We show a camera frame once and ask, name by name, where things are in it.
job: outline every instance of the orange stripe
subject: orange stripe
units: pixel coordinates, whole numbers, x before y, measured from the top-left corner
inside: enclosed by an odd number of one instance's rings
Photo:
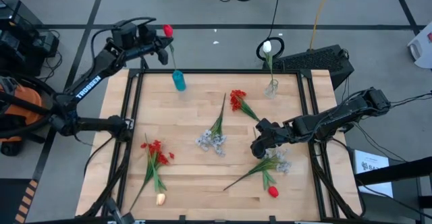
[[[17,214],[15,216],[15,220],[19,223],[24,223],[24,221],[26,220],[25,218],[23,218],[20,214]]]
[[[22,202],[24,202],[24,203],[30,205],[30,204],[32,203],[32,200],[29,199],[29,198],[27,198],[27,196],[24,196],[24,197],[22,198]]]
[[[33,186],[33,188],[36,188],[38,186],[38,183],[34,180],[30,181],[30,185]]]
[[[26,207],[20,205],[18,210],[27,215],[28,209]]]
[[[30,188],[27,188],[27,189],[26,189],[26,193],[27,193],[29,196],[31,196],[31,197],[34,196],[34,191],[31,190]]]

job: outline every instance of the white tulip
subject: white tulip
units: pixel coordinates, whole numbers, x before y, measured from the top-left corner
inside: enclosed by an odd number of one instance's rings
[[[162,205],[165,202],[164,194],[157,194],[156,196],[156,205]]]
[[[263,45],[263,51],[264,51],[264,53],[270,53],[270,51],[271,51],[270,41],[265,41],[265,43]]]

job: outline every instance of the white paper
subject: white paper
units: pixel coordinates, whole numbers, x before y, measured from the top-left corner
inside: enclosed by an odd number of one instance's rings
[[[356,161],[355,170],[356,173],[364,173],[367,171],[372,171],[374,169],[380,169],[383,167],[389,166],[389,159],[387,157],[382,157],[378,155],[374,155],[371,153],[363,152],[360,150],[354,151],[354,160]],[[383,194],[387,194],[388,196],[393,198],[393,189],[392,183],[382,183],[382,184],[371,184],[367,186],[368,188]],[[358,188],[363,193],[378,195],[363,186]]]

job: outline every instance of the yellow cable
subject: yellow cable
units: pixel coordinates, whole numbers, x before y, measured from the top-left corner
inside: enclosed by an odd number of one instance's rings
[[[319,14],[321,13],[321,10],[323,9],[324,3],[325,3],[325,0],[321,0],[321,3],[319,4],[317,16],[315,17],[315,24],[313,25],[312,39],[310,40],[310,45],[309,45],[310,50],[312,50],[313,40],[315,39],[315,32],[317,31]]]

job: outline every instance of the white baby's breath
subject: white baby's breath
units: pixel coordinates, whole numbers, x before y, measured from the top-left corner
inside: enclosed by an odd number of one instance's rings
[[[196,144],[201,147],[204,151],[208,151],[209,147],[212,146],[215,149],[216,154],[220,157],[225,156],[225,152],[223,151],[221,145],[226,141],[227,136],[220,136],[219,134],[215,134],[211,137],[211,131],[206,130],[201,134],[200,138],[195,140]]]

